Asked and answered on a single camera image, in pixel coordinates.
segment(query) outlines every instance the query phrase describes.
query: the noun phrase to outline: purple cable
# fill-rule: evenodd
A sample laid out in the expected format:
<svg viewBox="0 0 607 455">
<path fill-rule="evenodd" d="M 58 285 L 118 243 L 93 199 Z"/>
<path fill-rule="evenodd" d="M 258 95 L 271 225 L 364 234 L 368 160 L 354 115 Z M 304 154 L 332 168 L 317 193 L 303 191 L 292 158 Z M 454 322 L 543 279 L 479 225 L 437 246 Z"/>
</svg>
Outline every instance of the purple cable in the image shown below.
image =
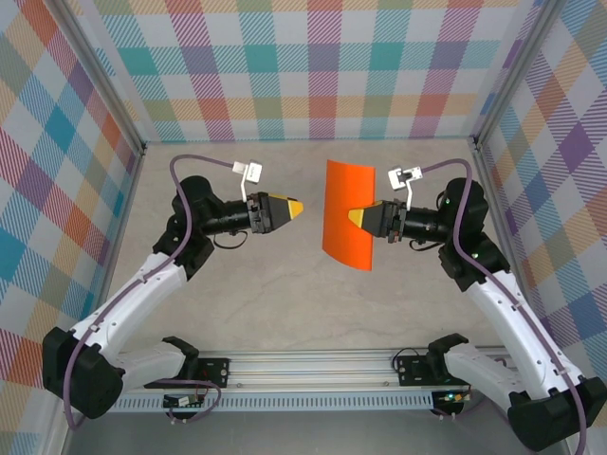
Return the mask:
<svg viewBox="0 0 607 455">
<path fill-rule="evenodd" d="M 464 211 L 466 209 L 466 204 L 468 202 L 468 197 L 470 194 L 470 187 L 472 185 L 472 167 L 470 166 L 470 164 L 465 159 L 454 158 L 433 164 L 431 166 L 428 166 L 427 168 L 423 168 L 422 172 L 429 173 L 430 171 L 434 171 L 436 169 L 449 166 L 451 164 L 461 164 L 466 168 L 466 185 L 464 185 L 464 191 L 462 192 L 463 203 L 460 203 L 459 209 L 457 210 L 457 215 L 455 216 L 455 226 L 453 229 L 453 244 L 455 246 L 455 250 L 457 251 L 457 254 L 459 254 L 464 259 L 464 261 L 466 261 L 468 264 L 472 265 L 481 273 L 483 273 L 487 277 L 487 279 L 493 282 L 493 284 L 495 284 L 497 288 L 502 291 L 504 295 L 506 295 L 514 305 L 517 305 L 518 301 L 516 297 L 512 295 L 512 293 L 504 286 L 504 284 L 500 282 L 497 278 L 495 278 L 493 274 L 491 274 L 491 272 L 489 272 L 482 264 L 471 258 L 466 253 L 466 251 L 462 249 L 462 246 L 459 243 L 459 234 L 460 228 L 462 226 L 462 219 L 464 217 Z M 565 381 L 565 384 L 567 384 L 567 387 L 571 391 L 573 400 L 576 403 L 576 410 L 578 411 L 579 418 L 579 444 L 575 455 L 582 455 L 586 448 L 586 414 L 584 411 L 584 406 L 581 403 L 581 398 L 579 397 L 578 390 L 576 389 L 576 386 L 571 380 L 571 377 L 569 377 L 569 374 L 565 371 L 561 361 L 559 360 L 559 357 L 552 350 L 550 344 L 548 343 L 548 340 L 543 336 L 539 327 L 534 323 L 533 319 L 531 318 L 531 316 L 529 316 L 526 309 L 523 306 L 520 306 L 518 310 L 521 312 L 521 315 L 523 316 L 524 320 L 527 322 L 529 327 L 531 327 L 531 330 L 533 331 L 534 335 L 538 338 L 543 348 L 550 356 L 550 359 L 556 365 L 558 371 L 562 372 L 562 379 Z"/>
<path fill-rule="evenodd" d="M 177 174 L 175 172 L 175 163 L 177 161 L 182 160 L 182 159 L 198 159 L 198 160 L 201 160 L 201 161 L 206 161 L 206 162 L 211 163 L 211 164 L 216 164 L 216 165 L 219 165 L 219 166 L 225 166 L 227 168 L 231 168 L 232 167 L 232 165 L 230 163 L 227 163 L 225 161 L 220 161 L 218 159 L 208 158 L 208 157 L 202 156 L 202 155 L 178 155 L 178 156 L 176 156 L 175 158 L 173 158 L 171 160 L 171 163 L 169 164 L 169 169 L 170 169 L 170 172 L 171 172 L 171 178 L 173 179 L 173 181 L 175 183 L 175 186 L 177 188 L 177 194 L 179 194 L 179 198 L 181 199 L 181 203 L 183 204 L 183 208 L 184 208 L 185 213 L 186 213 L 186 234 L 183 237 L 183 240 L 181 241 L 181 244 L 179 244 L 179 246 L 177 247 L 177 249 L 175 250 L 175 252 L 166 261 L 164 261 L 161 265 L 159 265 L 158 267 L 154 268 L 153 270 L 150 270 L 148 273 L 146 273 L 145 275 L 143 275 L 143 280 L 138 280 L 138 281 L 132 282 L 131 284 L 129 284 L 128 286 L 126 286 L 105 307 L 105 309 L 103 311 L 101 311 L 101 313 L 93 321 L 93 323 L 91 324 L 91 326 L 101 324 L 103 322 L 103 320 L 105 319 L 105 317 L 116 307 L 116 305 L 118 305 L 122 301 L 122 299 L 124 299 L 124 297 L 128 293 L 130 293 L 133 289 L 135 289 L 141 283 L 147 282 L 156 273 L 158 273 L 160 270 L 162 270 L 168 264 L 172 263 L 173 260 L 175 259 L 175 257 L 177 257 L 177 255 L 181 251 L 183 251 L 183 248 L 186 247 L 186 244 L 190 240 L 190 236 L 192 235 L 192 212 L 190 211 L 190 206 L 188 204 L 188 199 L 186 198 L 186 194 L 185 194 L 185 192 L 183 192 L 183 189 L 181 188 L 181 184 L 179 183 L 179 178 L 177 177 Z M 91 326 L 89 326 L 86 329 L 86 332 L 84 332 L 83 337 L 78 341 L 78 344 L 76 344 L 76 348 L 74 348 L 74 351 L 72 352 L 72 355 L 70 356 L 70 358 L 69 358 L 69 360 L 67 362 L 67 367 L 65 368 L 64 393 L 63 393 L 63 395 L 64 395 L 64 412 L 65 412 L 65 419 L 67 420 L 67 425 L 72 430 L 78 429 L 83 424 L 83 422 L 85 420 L 85 418 L 81 419 L 80 422 L 76 422 L 74 420 L 74 414 L 72 413 L 72 407 L 71 407 L 70 388 L 71 388 L 72 373 L 74 371 L 74 365 L 76 364 L 76 358 L 78 358 L 78 355 L 80 354 L 80 351 L 83 349 L 84 343 L 89 339 L 89 337 L 93 333 L 93 331 L 91 330 Z M 188 384 L 188 381 L 180 381 L 179 382 L 178 379 L 166 379 L 166 380 L 167 381 L 168 380 L 178 381 L 178 382 L 175 382 L 176 384 Z M 215 406 L 217 406 L 217 403 L 219 402 L 219 398 L 221 398 L 221 391 L 219 392 L 219 395 L 217 396 L 217 400 L 215 401 L 215 404 L 210 409 L 207 409 L 207 411 L 211 411 L 212 409 L 214 409 Z"/>
<path fill-rule="evenodd" d="M 196 420 L 200 420 L 203 417 L 206 417 L 207 415 L 209 415 L 212 410 L 217 408 L 217 405 L 219 405 L 219 401 L 221 400 L 221 388 L 218 385 L 216 385 L 212 382 L 209 382 L 209 381 L 195 381 L 195 380 L 188 380 L 188 379 L 162 379 L 157 382 L 159 382 L 160 384 L 211 387 L 217 391 L 217 398 L 215 398 L 215 401 L 213 402 L 211 407 L 208 409 L 205 409 L 205 410 L 201 410 L 194 417 L 191 417 L 190 419 L 178 420 L 175 416 L 173 416 L 173 408 L 170 408 L 169 417 L 171 417 L 171 420 L 173 422 L 181 422 L 182 424 L 189 424 L 190 422 L 195 422 Z"/>
</svg>

